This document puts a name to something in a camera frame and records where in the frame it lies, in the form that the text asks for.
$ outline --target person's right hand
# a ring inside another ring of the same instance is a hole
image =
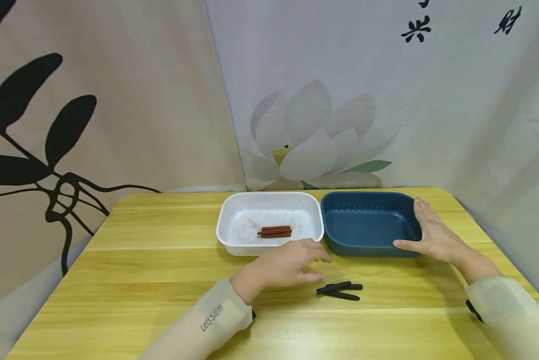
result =
[[[231,279],[231,285],[246,304],[265,288],[295,287],[325,280],[325,275],[306,272],[303,267],[313,261],[331,262],[320,242],[313,239],[288,241],[245,265]]]
[[[459,264],[467,253],[474,251],[441,222],[427,201],[416,198],[413,211],[421,227],[421,241],[398,239],[393,242],[396,248],[416,251],[453,265]]]
[[[455,266],[467,281],[473,284],[484,278],[503,274],[486,256],[467,245],[436,215],[427,201],[418,197],[413,202],[415,217],[421,226],[421,241],[395,240],[398,249],[417,251]]]

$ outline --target red stick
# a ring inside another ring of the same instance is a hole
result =
[[[291,226],[289,225],[280,225],[280,226],[266,226],[266,227],[262,227],[261,228],[261,231],[265,231],[265,230],[275,230],[275,229],[290,229]]]
[[[287,228],[274,228],[273,230],[262,230],[257,233],[257,235],[271,235],[271,234],[279,234],[279,233],[286,233],[288,231],[291,231],[291,227]]]
[[[268,234],[261,235],[262,238],[289,238],[291,236],[291,231],[288,232],[278,232],[277,234]]]

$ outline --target sleeve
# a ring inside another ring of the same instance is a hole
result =
[[[539,304],[517,281],[488,277],[465,292],[511,359],[539,359]]]
[[[143,360],[203,360],[252,319],[250,306],[227,279],[219,281],[141,356]]]

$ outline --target fabric backdrop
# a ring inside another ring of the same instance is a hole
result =
[[[206,4],[248,189],[444,188],[539,289],[539,0]]]
[[[0,0],[0,22],[2,359],[122,197],[244,183],[203,1]]]

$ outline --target wooden table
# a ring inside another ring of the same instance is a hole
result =
[[[441,219],[539,295],[449,193],[376,189],[428,200]],[[327,190],[309,190],[320,200]],[[122,200],[47,300],[8,359],[136,359],[217,280],[251,261],[229,255],[215,227],[231,193],[134,194]],[[275,289],[258,318],[210,359],[500,359],[465,307],[449,265],[418,257],[312,266],[364,285],[361,301],[317,298],[315,285]]]

